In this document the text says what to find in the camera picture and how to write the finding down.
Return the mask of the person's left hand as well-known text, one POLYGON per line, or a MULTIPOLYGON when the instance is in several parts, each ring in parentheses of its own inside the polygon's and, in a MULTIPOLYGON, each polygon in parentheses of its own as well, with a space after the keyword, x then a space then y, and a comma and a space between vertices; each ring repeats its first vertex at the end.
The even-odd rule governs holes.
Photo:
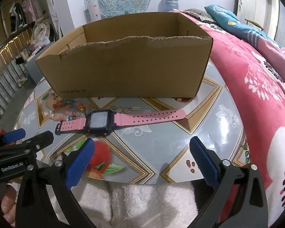
POLYGON ((1 210, 3 217, 12 227, 15 227, 16 195, 17 192, 14 187, 7 184, 6 192, 1 201, 1 210))

